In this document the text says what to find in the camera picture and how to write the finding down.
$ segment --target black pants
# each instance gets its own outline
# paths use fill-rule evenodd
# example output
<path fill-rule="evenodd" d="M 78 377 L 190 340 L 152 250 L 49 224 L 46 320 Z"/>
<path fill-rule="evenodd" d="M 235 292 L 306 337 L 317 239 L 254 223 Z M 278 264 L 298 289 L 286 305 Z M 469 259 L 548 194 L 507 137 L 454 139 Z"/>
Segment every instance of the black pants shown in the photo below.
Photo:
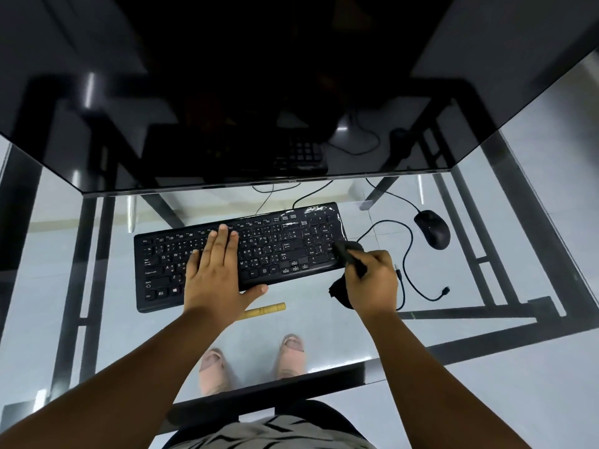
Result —
<path fill-rule="evenodd" d="M 364 438 L 362 434 L 356 430 L 356 427 L 352 425 L 345 417 L 338 412 L 336 409 L 329 407 L 325 403 L 319 402 L 318 400 L 299 400 L 295 403 L 284 407 L 276 407 L 274 409 L 275 415 L 290 415 L 304 419 L 315 426 L 320 427 L 323 430 L 338 430 L 340 432 L 350 433 L 359 438 Z M 187 429 L 179 430 L 175 433 L 164 445 L 162 449 L 168 449 L 169 447 L 180 444 L 184 441 L 190 441 L 192 439 L 198 439 L 216 433 L 224 426 L 238 422 L 237 419 L 228 419 L 216 422 L 209 422 L 207 424 L 200 424 Z"/>

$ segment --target glass table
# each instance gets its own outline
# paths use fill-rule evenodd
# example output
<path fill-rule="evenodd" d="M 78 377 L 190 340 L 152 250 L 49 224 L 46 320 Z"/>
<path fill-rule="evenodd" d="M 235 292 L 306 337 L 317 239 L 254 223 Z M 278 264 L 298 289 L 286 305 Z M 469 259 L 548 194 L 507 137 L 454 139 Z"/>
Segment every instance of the glass table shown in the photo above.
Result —
<path fill-rule="evenodd" d="M 13 147 L 9 154 L 22 153 Z M 182 310 L 136 309 L 133 237 L 169 228 L 145 200 L 84 200 L 51 172 L 41 173 L 40 186 L 29 191 L 31 218 L 15 226 L 24 237 L 18 268 L 4 271 L 0 430 L 126 355 Z M 9 178 L 5 170 L 2 180 Z M 380 180 L 370 179 L 375 186 Z M 3 188 L 3 181 L 0 190 L 14 191 Z M 290 208 L 322 184 L 276 192 L 261 212 Z M 407 274 L 427 296 L 437 297 L 445 286 L 450 293 L 429 302 L 404 281 L 400 316 L 443 364 L 599 327 L 594 296 L 500 134 L 451 173 L 404 175 L 389 191 L 444 218 L 452 232 L 449 247 L 432 249 L 413 223 L 415 209 L 395 196 L 383 194 L 364 210 L 372 187 L 363 178 L 336 180 L 302 204 L 338 203 L 351 240 L 382 219 L 413 228 Z M 162 195 L 186 226 L 254 214 L 267 196 L 251 187 Z M 361 243 L 367 251 L 388 250 L 400 266 L 410 234 L 399 224 L 383 223 Z M 201 417 L 193 410 L 202 401 L 224 409 L 234 400 L 243 404 L 241 414 L 269 408 L 286 393 L 318 396 L 383 380 L 376 348 L 359 318 L 329 296 L 340 275 L 332 271 L 271 286 L 252 307 L 285 302 L 286 310 L 236 322 L 214 343 L 231 367 L 235 391 L 202 398 L 196 366 L 161 431 L 197 422 Z M 273 381 L 279 346 L 289 333 L 304 340 L 307 375 Z"/>

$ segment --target person's left hand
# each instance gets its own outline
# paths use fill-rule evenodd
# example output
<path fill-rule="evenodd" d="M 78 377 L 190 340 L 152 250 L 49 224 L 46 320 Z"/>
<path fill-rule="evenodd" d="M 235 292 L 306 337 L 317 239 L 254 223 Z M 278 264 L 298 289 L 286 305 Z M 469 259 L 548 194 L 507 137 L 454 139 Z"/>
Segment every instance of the person's left hand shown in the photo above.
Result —
<path fill-rule="evenodd" d="M 219 231 L 210 232 L 201 258 L 194 251 L 187 261 L 183 311 L 204 310 L 220 329 L 237 320 L 242 312 L 268 290 L 257 285 L 239 292 L 237 281 L 237 245 L 239 234 L 221 224 Z"/>

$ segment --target hand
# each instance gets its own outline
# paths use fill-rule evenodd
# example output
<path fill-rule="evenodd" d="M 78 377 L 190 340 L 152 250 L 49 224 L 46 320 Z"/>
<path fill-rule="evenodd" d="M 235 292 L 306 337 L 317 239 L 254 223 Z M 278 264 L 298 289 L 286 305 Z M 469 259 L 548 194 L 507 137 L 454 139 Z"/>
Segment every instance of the hand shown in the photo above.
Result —
<path fill-rule="evenodd" d="M 352 264 L 345 267 L 345 283 L 349 302 L 364 324 L 381 314 L 394 314 L 397 306 L 397 275 L 391 256 L 386 250 L 361 252 L 348 250 L 368 271 L 359 278 Z"/>
<path fill-rule="evenodd" d="M 213 231 L 208 235 L 201 259 L 195 250 L 187 261 L 183 311 L 204 310 L 221 330 L 268 290 L 266 285 L 257 285 L 245 293 L 239 292 L 238 244 L 239 234 L 232 231 L 229 236 L 227 226 L 221 224 L 218 234 Z"/>

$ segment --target foot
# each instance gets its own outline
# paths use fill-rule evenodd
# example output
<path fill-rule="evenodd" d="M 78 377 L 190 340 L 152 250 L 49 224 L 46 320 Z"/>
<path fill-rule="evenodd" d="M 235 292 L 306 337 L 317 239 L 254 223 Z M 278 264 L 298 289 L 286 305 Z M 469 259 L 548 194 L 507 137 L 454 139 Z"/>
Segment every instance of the foot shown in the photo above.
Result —
<path fill-rule="evenodd" d="M 277 363 L 277 379 L 297 377 L 305 373 L 304 343 L 295 335 L 283 339 Z"/>
<path fill-rule="evenodd" d="M 199 389 L 204 397 L 231 390 L 225 357 L 220 350 L 208 350 L 202 356 L 199 364 Z"/>

